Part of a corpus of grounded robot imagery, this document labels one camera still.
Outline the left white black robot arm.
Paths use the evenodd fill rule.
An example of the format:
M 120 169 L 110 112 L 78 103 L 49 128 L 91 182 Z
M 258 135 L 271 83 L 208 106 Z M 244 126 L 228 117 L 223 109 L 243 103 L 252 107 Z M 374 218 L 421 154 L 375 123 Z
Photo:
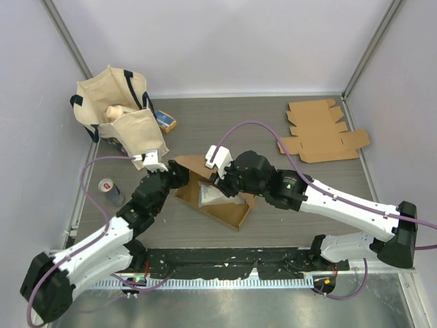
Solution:
M 73 301 L 99 280 L 128 269 L 139 272 L 145 265 L 145 247 L 137 240 L 161 211 L 172 189 L 188 184 L 189 171 L 174 160 L 162 171 L 149 172 L 114 217 L 106 217 L 99 230 L 55 255 L 36 255 L 20 287 L 31 315 L 44 324 L 60 318 Z

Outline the large brown cardboard box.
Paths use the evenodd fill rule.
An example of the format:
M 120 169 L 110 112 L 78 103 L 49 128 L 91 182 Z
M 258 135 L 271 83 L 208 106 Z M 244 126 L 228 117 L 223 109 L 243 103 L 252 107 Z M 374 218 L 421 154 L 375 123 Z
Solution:
M 248 193 L 226 197 L 208 178 L 213 171 L 204 166 L 205 159 L 201 155 L 180 155 L 173 159 L 188 170 L 189 181 L 184 187 L 176 190 L 175 197 L 199 212 L 239 230 L 252 208 L 255 208 L 256 197 Z

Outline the white plastic packet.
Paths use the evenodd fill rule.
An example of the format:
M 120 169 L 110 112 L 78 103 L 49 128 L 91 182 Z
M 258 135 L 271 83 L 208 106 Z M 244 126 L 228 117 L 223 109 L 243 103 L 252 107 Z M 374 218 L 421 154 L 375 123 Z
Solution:
M 227 197 L 216 187 L 198 182 L 199 184 L 199 207 L 224 204 Z

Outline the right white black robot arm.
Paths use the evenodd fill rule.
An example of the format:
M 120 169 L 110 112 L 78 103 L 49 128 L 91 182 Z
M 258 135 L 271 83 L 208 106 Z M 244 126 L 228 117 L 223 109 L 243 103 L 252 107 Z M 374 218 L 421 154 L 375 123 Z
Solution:
M 228 149 L 212 146 L 205 166 L 227 197 L 247 193 L 264 198 L 275 208 L 313 213 L 358 228 L 357 233 L 317 235 L 308 253 L 309 264 L 325 269 L 332 262 L 377 258 L 400 269 L 411 269 L 417 239 L 417 208 L 403 201 L 386 205 L 332 189 L 290 169 L 275 169 L 268 159 L 249 150 L 232 159 Z

